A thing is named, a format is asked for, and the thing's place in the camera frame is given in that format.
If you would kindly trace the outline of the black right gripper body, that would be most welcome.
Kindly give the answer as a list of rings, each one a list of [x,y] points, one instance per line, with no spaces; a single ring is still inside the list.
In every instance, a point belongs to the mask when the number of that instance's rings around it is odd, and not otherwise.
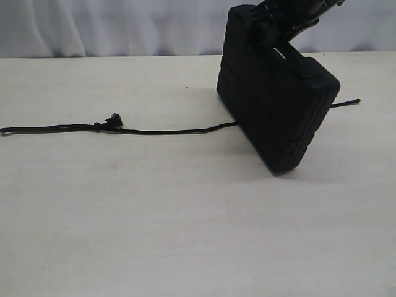
[[[289,42],[315,26],[322,14],[342,4],[326,0],[263,1],[252,9],[252,14],[266,42]]]

